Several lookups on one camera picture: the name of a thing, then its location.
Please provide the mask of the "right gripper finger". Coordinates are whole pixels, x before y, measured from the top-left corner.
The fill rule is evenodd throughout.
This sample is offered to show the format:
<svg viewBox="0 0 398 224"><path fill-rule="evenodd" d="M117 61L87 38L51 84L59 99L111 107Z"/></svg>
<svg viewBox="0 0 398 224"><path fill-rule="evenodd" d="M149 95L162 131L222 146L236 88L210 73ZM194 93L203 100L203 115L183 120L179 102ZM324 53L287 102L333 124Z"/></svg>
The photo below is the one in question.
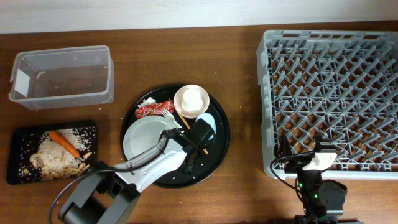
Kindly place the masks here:
<svg viewBox="0 0 398 224"><path fill-rule="evenodd" d="M316 153L334 153L335 146L326 142L319 134L315 136L315 147L314 152Z"/></svg>
<svg viewBox="0 0 398 224"><path fill-rule="evenodd" d="M289 144L285 133L281 135L279 149L277 151L278 157L285 157L292 155L292 147Z"/></svg>

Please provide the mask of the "grey plate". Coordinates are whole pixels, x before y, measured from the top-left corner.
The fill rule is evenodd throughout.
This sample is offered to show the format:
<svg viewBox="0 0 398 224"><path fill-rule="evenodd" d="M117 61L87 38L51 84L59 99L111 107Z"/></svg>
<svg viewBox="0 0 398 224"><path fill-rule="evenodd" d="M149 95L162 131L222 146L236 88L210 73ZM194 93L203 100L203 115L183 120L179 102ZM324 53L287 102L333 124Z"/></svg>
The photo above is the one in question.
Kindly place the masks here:
<svg viewBox="0 0 398 224"><path fill-rule="evenodd" d="M133 122L122 137L125 158L130 160L155 146L162 131L173 128L173 122L161 116L146 116Z"/></svg>

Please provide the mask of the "orange carrot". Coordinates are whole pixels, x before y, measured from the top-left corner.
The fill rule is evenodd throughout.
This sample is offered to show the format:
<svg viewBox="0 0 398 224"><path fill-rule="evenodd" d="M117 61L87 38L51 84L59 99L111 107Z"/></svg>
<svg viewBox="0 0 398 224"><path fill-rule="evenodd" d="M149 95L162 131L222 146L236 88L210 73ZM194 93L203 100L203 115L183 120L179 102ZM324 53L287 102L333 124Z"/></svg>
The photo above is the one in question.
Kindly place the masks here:
<svg viewBox="0 0 398 224"><path fill-rule="evenodd" d="M61 145L64 149L66 149L73 157L79 158L80 153L77 149L58 131L50 131L49 138L56 142L57 144Z"/></svg>

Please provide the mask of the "rice and food scraps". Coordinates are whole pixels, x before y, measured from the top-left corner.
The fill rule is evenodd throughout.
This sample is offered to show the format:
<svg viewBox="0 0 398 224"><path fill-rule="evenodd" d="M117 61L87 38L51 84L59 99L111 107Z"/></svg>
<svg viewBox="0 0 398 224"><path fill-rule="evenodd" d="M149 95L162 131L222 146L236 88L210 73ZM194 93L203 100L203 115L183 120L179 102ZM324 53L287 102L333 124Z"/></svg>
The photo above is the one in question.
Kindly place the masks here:
<svg viewBox="0 0 398 224"><path fill-rule="evenodd" d="M57 131L79 153L73 156L62 145L52 140L49 131L28 134L22 138L17 167L20 183L78 177L95 161L96 128L68 128Z"/></svg>

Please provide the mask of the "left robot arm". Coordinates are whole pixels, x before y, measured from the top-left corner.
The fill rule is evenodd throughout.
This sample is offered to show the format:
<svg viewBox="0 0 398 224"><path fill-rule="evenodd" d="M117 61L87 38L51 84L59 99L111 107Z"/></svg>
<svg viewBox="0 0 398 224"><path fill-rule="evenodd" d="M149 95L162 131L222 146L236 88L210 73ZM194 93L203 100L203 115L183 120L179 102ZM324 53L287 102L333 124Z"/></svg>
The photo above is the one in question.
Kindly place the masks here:
<svg viewBox="0 0 398 224"><path fill-rule="evenodd" d="M141 192L165 174L190 166L214 134L198 119L188 131L160 133L158 143L132 159L109 166L99 161L71 182L74 191L61 207L62 223L126 223Z"/></svg>

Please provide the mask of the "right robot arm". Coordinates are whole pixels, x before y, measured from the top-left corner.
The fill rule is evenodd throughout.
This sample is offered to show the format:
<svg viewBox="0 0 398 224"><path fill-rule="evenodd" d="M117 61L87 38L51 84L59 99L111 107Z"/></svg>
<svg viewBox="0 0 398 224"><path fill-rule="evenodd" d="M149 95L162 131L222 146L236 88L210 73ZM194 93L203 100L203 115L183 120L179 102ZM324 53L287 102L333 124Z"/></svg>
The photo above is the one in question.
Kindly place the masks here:
<svg viewBox="0 0 398 224"><path fill-rule="evenodd" d="M297 175L293 189L303 205L304 214L294 216L294 223L338 223L348 189L335 180L322 178L323 172L337 157L337 147L317 135L313 150L294 154L283 134L278 153L275 161L284 163L288 171Z"/></svg>

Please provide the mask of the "grey dishwasher rack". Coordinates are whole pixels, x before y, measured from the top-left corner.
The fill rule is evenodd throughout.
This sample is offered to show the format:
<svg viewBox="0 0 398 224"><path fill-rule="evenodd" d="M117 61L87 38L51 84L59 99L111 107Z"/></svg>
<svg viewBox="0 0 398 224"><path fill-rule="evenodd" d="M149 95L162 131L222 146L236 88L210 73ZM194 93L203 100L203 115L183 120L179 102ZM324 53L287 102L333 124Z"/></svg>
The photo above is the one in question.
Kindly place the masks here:
<svg viewBox="0 0 398 224"><path fill-rule="evenodd" d="M267 176L286 134L292 152L319 134L337 147L328 179L397 179L397 33L268 30L259 43L262 155Z"/></svg>

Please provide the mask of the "wooden chopstick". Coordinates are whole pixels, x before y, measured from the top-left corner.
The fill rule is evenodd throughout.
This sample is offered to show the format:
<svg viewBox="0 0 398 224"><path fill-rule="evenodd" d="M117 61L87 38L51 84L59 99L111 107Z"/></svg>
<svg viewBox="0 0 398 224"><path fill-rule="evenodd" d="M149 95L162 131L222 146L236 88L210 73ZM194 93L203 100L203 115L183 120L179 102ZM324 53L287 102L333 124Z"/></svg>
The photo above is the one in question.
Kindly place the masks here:
<svg viewBox="0 0 398 224"><path fill-rule="evenodd" d="M174 113L178 115L178 117L180 118L180 120L182 121L182 123L185 125L184 127L182 127L183 131L184 131L184 130L189 130L189 129L193 126L193 124L188 124L187 120L186 120L182 115L180 115L180 114L175 110L175 108L174 108Z"/></svg>

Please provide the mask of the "light blue cup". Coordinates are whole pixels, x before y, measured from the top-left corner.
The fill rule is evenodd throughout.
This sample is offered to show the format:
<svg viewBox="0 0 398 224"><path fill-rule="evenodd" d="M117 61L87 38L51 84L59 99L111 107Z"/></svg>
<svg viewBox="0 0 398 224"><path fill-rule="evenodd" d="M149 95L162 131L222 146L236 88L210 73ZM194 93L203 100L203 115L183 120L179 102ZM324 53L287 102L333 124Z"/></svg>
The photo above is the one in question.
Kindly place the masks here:
<svg viewBox="0 0 398 224"><path fill-rule="evenodd" d="M195 120L194 127L201 140L204 141L212 139L216 133L215 119L209 113L199 115Z"/></svg>

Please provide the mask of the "white cup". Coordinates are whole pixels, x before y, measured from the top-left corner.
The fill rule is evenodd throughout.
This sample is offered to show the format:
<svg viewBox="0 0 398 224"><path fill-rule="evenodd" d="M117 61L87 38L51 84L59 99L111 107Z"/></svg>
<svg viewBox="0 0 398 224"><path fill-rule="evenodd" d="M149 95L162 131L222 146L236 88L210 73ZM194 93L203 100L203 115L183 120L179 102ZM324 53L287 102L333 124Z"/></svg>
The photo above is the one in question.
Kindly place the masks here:
<svg viewBox="0 0 398 224"><path fill-rule="evenodd" d="M185 111L194 113L203 106L201 93L195 88L189 88L184 91L182 98L182 108Z"/></svg>

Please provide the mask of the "pink bowl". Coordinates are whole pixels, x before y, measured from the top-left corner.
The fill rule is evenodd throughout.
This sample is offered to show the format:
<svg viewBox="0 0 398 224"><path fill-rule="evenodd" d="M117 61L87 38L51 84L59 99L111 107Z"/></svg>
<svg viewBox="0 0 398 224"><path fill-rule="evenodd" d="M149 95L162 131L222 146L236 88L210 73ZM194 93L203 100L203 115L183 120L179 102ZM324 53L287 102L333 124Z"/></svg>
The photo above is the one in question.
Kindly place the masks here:
<svg viewBox="0 0 398 224"><path fill-rule="evenodd" d="M182 108L183 93L184 93L185 90L187 90L189 88L197 89L201 93L201 97L202 97L202 100L203 100L202 108L200 110L194 112L194 113L190 113L188 111L185 111ZM179 88L177 90L176 94L174 95L174 108L184 118L195 119L197 116L203 114L208 109L209 105L210 105L210 96L209 96L209 94L207 93L207 91L204 88L202 88L201 86L198 86L198 85L185 85L185 86Z"/></svg>

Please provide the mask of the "white plastic fork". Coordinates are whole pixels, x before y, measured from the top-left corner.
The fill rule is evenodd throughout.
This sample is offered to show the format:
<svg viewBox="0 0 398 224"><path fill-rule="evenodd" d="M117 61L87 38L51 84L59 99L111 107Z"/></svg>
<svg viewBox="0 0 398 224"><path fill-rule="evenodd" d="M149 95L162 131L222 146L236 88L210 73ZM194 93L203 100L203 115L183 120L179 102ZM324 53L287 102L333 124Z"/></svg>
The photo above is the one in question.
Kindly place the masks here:
<svg viewBox="0 0 398 224"><path fill-rule="evenodd" d="M162 113L162 116L163 116L164 118L168 119L169 121L171 121L171 122L175 125L176 128L182 128L181 125L179 125L179 124L176 122L176 120L175 120L173 114L172 114L171 112L169 112L167 109L162 109L162 110L161 110L161 113Z"/></svg>

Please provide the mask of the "round black serving tray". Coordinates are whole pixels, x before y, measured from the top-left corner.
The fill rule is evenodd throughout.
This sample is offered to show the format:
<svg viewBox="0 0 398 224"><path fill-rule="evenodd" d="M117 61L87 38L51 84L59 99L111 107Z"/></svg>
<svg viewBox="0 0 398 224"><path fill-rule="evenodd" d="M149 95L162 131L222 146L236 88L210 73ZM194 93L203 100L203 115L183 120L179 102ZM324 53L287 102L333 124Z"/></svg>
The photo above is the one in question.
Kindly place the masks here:
<svg viewBox="0 0 398 224"><path fill-rule="evenodd" d="M138 109L140 102L148 97L151 97L158 102L171 99L181 87L183 87L182 84L160 86L136 100L124 116L121 126L120 140L123 140L128 127L137 121L134 112ZM195 185L214 173L222 163L227 154L230 142L228 117L222 106L212 96L210 97L210 105L206 112L214 117L216 123L215 136L211 140L210 146L206 149L208 154L198 156L190 171L178 169L176 171L169 172L156 180L154 185L168 189L179 189Z"/></svg>

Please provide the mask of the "red snack wrapper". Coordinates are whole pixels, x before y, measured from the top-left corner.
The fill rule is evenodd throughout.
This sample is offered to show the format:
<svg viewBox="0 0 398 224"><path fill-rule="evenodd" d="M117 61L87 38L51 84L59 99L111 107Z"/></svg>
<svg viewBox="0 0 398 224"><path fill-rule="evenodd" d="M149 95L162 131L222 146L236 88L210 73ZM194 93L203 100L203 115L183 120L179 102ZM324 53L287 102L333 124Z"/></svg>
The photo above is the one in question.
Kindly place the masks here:
<svg viewBox="0 0 398 224"><path fill-rule="evenodd" d="M172 100L167 100L161 103L154 103L151 105L141 106L136 109L134 114L137 119L141 119L146 116L162 115L162 110L167 110L171 113L174 112L174 103Z"/></svg>

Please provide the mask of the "crumpled white tissue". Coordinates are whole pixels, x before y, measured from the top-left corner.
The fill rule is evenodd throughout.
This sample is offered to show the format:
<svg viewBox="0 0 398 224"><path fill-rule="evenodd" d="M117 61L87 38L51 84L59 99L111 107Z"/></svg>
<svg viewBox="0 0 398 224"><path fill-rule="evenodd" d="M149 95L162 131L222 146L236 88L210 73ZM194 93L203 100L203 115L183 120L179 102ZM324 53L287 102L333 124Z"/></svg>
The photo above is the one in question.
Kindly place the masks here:
<svg viewBox="0 0 398 224"><path fill-rule="evenodd" d="M138 107L138 108L141 108L141 107L143 107L143 106L153 105L153 104L155 104L155 103L156 103L156 100L155 100L155 99L153 99L152 97L148 97L148 98L144 99L142 103L138 104L137 107Z"/></svg>

